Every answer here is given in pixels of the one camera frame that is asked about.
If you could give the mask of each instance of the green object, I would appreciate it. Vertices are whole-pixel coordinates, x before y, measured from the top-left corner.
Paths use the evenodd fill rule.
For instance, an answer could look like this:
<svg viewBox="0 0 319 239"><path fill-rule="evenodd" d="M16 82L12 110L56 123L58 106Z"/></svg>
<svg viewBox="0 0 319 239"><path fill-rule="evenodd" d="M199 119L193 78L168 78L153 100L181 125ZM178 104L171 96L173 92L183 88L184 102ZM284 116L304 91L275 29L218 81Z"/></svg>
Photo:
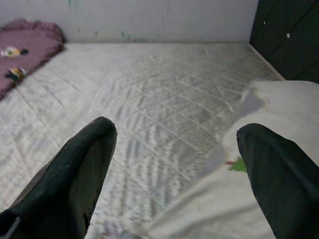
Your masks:
<svg viewBox="0 0 319 239"><path fill-rule="evenodd" d="M230 171L237 171L237 172L247 172L246 170L246 166L245 166L245 163L242 159L242 157L238 157L237 158L237 161L235 164L233 164L230 168L229 168Z"/></svg>

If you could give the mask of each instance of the white blanket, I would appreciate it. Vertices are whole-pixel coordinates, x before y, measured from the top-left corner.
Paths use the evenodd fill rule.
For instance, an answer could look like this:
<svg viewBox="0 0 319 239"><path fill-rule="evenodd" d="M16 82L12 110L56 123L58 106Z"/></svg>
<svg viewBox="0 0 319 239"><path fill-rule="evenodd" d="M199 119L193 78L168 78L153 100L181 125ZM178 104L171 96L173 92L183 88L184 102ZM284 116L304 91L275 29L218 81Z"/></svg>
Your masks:
<svg viewBox="0 0 319 239"><path fill-rule="evenodd" d="M236 131L259 123L297 143L319 165L319 85L311 82L258 82L243 95L242 117L225 134L222 147L145 235L153 239L274 239L247 174L229 165L209 170L214 158L236 161Z"/></svg>

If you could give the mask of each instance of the bed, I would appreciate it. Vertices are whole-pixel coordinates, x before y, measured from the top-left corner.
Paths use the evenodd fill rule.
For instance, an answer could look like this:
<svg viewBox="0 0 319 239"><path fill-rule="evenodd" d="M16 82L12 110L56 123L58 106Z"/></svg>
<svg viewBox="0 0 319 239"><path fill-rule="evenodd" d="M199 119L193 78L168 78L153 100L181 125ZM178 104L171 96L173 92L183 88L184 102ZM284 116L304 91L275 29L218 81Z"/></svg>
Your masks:
<svg viewBox="0 0 319 239"><path fill-rule="evenodd" d="M68 43L0 101L0 211L71 136L106 116L118 143L87 238L142 235L211 159L242 91L277 80L242 43Z"/></svg>

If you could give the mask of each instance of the quilted mattress cover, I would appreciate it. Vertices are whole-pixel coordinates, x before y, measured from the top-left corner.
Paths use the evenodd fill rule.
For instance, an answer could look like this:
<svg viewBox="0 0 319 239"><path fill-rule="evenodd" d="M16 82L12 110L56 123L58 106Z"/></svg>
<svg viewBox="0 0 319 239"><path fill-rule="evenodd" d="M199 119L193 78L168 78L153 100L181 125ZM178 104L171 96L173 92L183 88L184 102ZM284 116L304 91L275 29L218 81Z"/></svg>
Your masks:
<svg viewBox="0 0 319 239"><path fill-rule="evenodd" d="M66 44L0 101L0 211L105 116L118 142L87 238L139 233L209 158L243 89L276 79L246 44Z"/></svg>

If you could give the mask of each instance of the fabric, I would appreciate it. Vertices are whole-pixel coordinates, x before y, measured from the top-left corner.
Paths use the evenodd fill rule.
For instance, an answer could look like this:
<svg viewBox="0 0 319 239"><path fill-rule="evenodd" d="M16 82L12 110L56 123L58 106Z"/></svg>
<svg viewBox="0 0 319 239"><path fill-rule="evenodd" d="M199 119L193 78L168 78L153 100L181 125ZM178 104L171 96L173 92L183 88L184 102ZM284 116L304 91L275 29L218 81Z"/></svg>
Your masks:
<svg viewBox="0 0 319 239"><path fill-rule="evenodd" d="M249 181L278 239L319 236L319 168L296 145L251 123L237 132Z"/></svg>
<svg viewBox="0 0 319 239"><path fill-rule="evenodd" d="M0 235L16 218L10 237L83 239L116 145L114 124L103 117L72 137L45 165L13 205L0 213Z"/></svg>
<svg viewBox="0 0 319 239"><path fill-rule="evenodd" d="M244 92L241 115L211 154L192 185L142 236L152 239L274 239L247 173L230 170L237 162L236 133L249 124L265 125L292 140L319 165L319 85L311 82L256 82ZM216 158L223 163L216 167Z"/></svg>
<svg viewBox="0 0 319 239"><path fill-rule="evenodd" d="M69 138L105 116L118 141L87 238L128 238L205 160L219 167L224 158L211 153L241 92L261 80L278 79L243 43L67 43L0 101L0 210Z"/></svg>
<svg viewBox="0 0 319 239"><path fill-rule="evenodd" d="M0 98L62 48L55 23L18 19L0 28Z"/></svg>

